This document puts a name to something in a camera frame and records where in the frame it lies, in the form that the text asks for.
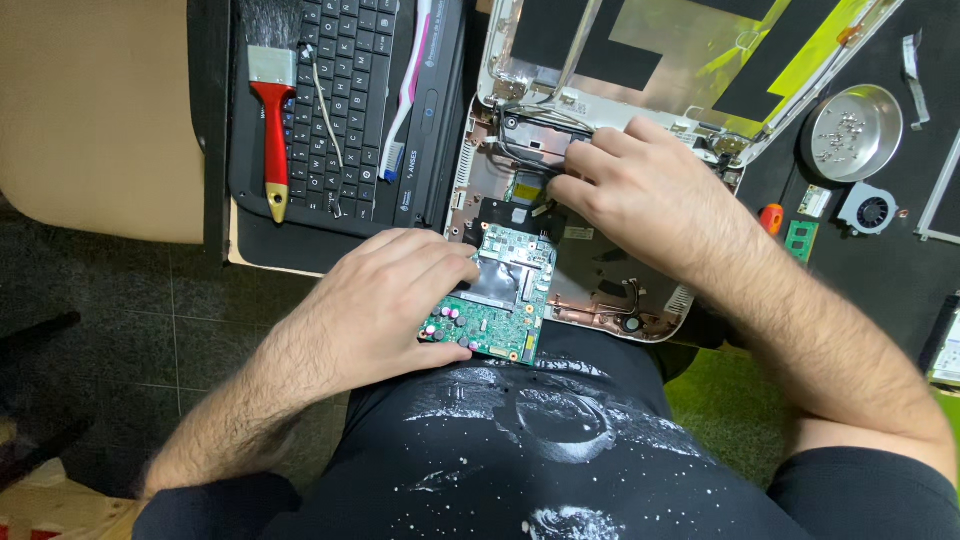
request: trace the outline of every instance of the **brush bristles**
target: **brush bristles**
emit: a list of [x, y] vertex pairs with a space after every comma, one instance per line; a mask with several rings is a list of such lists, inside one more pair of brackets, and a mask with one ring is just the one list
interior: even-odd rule
[[296, 51], [302, 9], [300, 0], [240, 0], [247, 44]]

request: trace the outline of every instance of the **black t-shirt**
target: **black t-shirt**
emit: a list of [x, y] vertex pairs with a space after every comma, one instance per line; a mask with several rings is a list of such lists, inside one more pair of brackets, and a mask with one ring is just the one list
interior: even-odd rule
[[540, 348], [354, 391], [303, 503], [269, 474], [165, 491], [134, 538], [960, 538], [916, 460], [805, 452], [764, 493], [669, 420], [641, 348], [551, 324]]

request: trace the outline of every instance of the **paint brush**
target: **paint brush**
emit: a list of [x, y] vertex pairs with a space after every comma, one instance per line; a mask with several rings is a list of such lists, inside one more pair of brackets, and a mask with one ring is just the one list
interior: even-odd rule
[[250, 87], [263, 102], [264, 181], [274, 221], [283, 223], [290, 197], [287, 146], [283, 137], [283, 104], [297, 95], [297, 42], [300, 0], [241, 0], [240, 16], [247, 35]]

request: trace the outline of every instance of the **beige chair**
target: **beige chair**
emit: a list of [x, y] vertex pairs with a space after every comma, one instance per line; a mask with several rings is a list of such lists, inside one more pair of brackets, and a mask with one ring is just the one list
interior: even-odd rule
[[202, 243], [185, 0], [0, 0], [0, 191], [49, 225]]

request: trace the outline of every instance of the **toothbrush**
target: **toothbrush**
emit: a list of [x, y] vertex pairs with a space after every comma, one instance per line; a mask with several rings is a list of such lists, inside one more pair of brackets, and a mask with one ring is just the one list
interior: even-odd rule
[[433, 0], [417, 1], [417, 33], [414, 36], [414, 50], [410, 55], [410, 64], [407, 65], [407, 74], [400, 85], [400, 105], [396, 110], [396, 118], [387, 134], [386, 148], [380, 160], [380, 169], [377, 176], [392, 184], [396, 180], [396, 172], [400, 170], [400, 161], [403, 160], [405, 143], [396, 141], [396, 134], [406, 120], [407, 114], [414, 107], [414, 97], [417, 95], [417, 77], [420, 75], [420, 60], [426, 48], [426, 29], [430, 27], [430, 11], [433, 9]]

